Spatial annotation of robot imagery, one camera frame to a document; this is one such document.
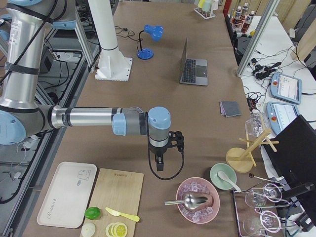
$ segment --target light green bowl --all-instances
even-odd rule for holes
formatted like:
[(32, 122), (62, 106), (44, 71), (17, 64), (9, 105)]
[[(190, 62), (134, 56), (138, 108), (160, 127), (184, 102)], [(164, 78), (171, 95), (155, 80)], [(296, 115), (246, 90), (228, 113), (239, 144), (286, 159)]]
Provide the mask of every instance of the light green bowl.
[(225, 172), (226, 175), (229, 177), (229, 179), (232, 180), (234, 183), (236, 183), (237, 176), (233, 168), (231, 168), (227, 164), (218, 163), (211, 168), (211, 171), (209, 173), (213, 184), (219, 189), (223, 189), (223, 190), (231, 189), (232, 185), (230, 183), (222, 180), (220, 177), (217, 176), (217, 172), (220, 170)]

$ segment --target laptop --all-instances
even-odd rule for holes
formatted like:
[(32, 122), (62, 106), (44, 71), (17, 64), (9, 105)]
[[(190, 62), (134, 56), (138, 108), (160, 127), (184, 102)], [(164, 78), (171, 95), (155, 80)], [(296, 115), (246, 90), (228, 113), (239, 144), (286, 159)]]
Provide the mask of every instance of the laptop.
[(208, 85), (207, 61), (205, 59), (187, 58), (188, 38), (181, 57), (180, 83), (189, 85)]

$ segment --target wooden cutting board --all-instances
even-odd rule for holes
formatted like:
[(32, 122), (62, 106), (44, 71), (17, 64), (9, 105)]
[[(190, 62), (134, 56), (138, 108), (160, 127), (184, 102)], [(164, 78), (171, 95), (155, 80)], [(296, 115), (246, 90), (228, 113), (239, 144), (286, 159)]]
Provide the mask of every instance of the wooden cutting board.
[(126, 237), (134, 236), (136, 222), (122, 216), (113, 216), (105, 210), (105, 207), (137, 215), (143, 179), (144, 174), (141, 173), (100, 169), (89, 207), (100, 208), (101, 217), (97, 220), (87, 218), (84, 220), (84, 224), (93, 223), (95, 225), (96, 231), (93, 237), (105, 237), (106, 226), (115, 222), (123, 222), (127, 225)]

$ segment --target white table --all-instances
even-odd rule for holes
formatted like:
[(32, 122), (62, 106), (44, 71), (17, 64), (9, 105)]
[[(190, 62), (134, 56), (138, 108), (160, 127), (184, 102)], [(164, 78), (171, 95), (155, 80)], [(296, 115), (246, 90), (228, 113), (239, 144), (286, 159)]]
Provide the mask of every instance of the white table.
[[(251, 31), (253, 31), (256, 26), (258, 25), (258, 22), (260, 20), (260, 16), (255, 16), (250, 28), (248, 29), (247, 33), (249, 34)], [(258, 63), (261, 66), (268, 65), (270, 66), (276, 62), (282, 61), (281, 68), (283, 66), (289, 65), (287, 67), (282, 68), (283, 74), (294, 76), (296, 78), (300, 78), (302, 80), (302, 92), (304, 93), (316, 93), (316, 81), (311, 75), (310, 71), (307, 68), (303, 68), (303, 65), (299, 62), (292, 60), (290, 54), (291, 50), (288, 52), (281, 53), (276, 56), (268, 57), (266, 58), (265, 55), (271, 56), (275, 55), (277, 52), (280, 52), (284, 49), (289, 49), (292, 47), (292, 41), (290, 40), (289, 36), (287, 35), (286, 31), (284, 30), (282, 24), (278, 20), (277, 17), (272, 17), (263, 36), (260, 39), (259, 44), (256, 47), (256, 50), (259, 51), (253, 53), (253, 58), (259, 59), (259, 58), (265, 58), (261, 59)], [(262, 88), (259, 84), (256, 83), (256, 79), (252, 75), (252, 69), (250, 66), (248, 66), (243, 73), (243, 76), (241, 77), (243, 85), (248, 87), (250, 92), (261, 92), (264, 94), (266, 90)], [(268, 85), (268, 80), (263, 84), (263, 86)], [(269, 101), (274, 102), (283, 102), (281, 100), (278, 100), (276, 98), (273, 98), (270, 93), (270, 88), (267, 90), (266, 98), (263, 96), (259, 100), (257, 104), (257, 108), (261, 112), (265, 112), (266, 103)], [(298, 105), (298, 109), (300, 114), (303, 115), (303, 117), (309, 121), (309, 120), (316, 120), (316, 95), (302, 95), (302, 102), (300, 105)], [(315, 129), (316, 128), (316, 122), (311, 123), (311, 126)], [(267, 175), (269, 177), (274, 176), (273, 173), (275, 172), (273, 169), (273, 166), (271, 164), (271, 161), (268, 157), (268, 155), (265, 153), (264, 149), (261, 149), (263, 160), (265, 161), (266, 171)], [(296, 220), (299, 217), (300, 214), (296, 214), (290, 217), (291, 220)], [(293, 234), (297, 227), (294, 228), (288, 228), (290, 233)], [(316, 236), (316, 227), (313, 227), (309, 232), (304, 233), (300, 231), (297, 235), (297, 237), (315, 237)]]

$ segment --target lemon slice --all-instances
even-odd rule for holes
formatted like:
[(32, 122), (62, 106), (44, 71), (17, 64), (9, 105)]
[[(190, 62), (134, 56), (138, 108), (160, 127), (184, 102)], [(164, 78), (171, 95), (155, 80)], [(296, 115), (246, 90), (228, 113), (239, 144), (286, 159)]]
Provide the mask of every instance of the lemon slice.
[(82, 226), (81, 235), (83, 237), (92, 237), (95, 233), (95, 225), (93, 223), (86, 223)]
[(115, 234), (115, 232), (114, 232), (114, 227), (117, 225), (117, 224), (119, 224), (120, 222), (115, 222), (115, 223), (112, 223), (113, 225), (112, 225), (112, 228), (111, 228), (111, 235), (112, 235), (112, 237), (117, 237), (116, 236), (116, 234)]
[(114, 225), (115, 223), (110, 223), (110, 224), (108, 224), (108, 226), (106, 227), (106, 229), (105, 229), (105, 235), (107, 236), (107, 237), (113, 237), (113, 235), (112, 235), (112, 229), (113, 229), (113, 225)]
[(118, 222), (112, 227), (115, 237), (125, 237), (127, 235), (127, 226), (122, 222)]

